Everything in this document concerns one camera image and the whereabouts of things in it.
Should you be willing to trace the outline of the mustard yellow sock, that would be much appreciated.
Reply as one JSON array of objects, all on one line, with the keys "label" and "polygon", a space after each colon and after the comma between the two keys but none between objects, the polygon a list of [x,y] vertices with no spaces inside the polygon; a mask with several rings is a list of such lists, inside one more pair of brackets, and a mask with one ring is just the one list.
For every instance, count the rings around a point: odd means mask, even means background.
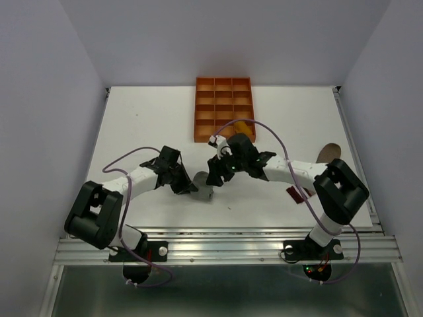
[{"label": "mustard yellow sock", "polygon": [[235,133],[244,133],[245,135],[252,135],[252,128],[244,121],[237,121],[234,124]]}]

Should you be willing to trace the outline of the grey striped sock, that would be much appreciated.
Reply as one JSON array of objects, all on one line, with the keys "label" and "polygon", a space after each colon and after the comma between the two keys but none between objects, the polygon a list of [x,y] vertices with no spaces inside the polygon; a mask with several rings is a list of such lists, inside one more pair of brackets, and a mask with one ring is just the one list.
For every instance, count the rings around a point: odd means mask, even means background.
[{"label": "grey striped sock", "polygon": [[205,171],[197,172],[192,180],[192,185],[197,189],[191,192],[191,196],[194,199],[200,201],[211,201],[213,198],[214,190],[213,186],[206,184],[208,179],[208,173]]}]

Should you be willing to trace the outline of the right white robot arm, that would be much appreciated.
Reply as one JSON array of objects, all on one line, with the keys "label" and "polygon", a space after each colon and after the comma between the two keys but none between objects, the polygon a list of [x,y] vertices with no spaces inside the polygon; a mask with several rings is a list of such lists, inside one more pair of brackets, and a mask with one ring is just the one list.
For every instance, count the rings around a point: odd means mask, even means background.
[{"label": "right white robot arm", "polygon": [[243,133],[229,139],[212,135],[208,144],[216,155],[208,160],[206,184],[221,187],[237,172],[265,182],[283,182],[316,193],[323,215],[304,242],[308,256],[318,258],[331,240],[349,225],[369,197],[369,191],[341,159],[330,163],[309,163],[283,158],[276,153],[259,152]]}]

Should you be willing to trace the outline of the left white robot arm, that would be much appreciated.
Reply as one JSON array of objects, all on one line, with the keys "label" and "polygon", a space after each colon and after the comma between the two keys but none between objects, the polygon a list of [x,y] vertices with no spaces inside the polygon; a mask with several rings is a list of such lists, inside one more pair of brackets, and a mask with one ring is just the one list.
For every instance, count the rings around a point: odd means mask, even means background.
[{"label": "left white robot arm", "polygon": [[180,151],[168,146],[131,172],[111,164],[102,171],[120,172],[123,176],[102,184],[85,182],[66,218],[65,232],[99,250],[124,248],[132,260],[146,255],[147,235],[124,223],[131,199],[166,185],[176,195],[199,191],[182,163]]}]

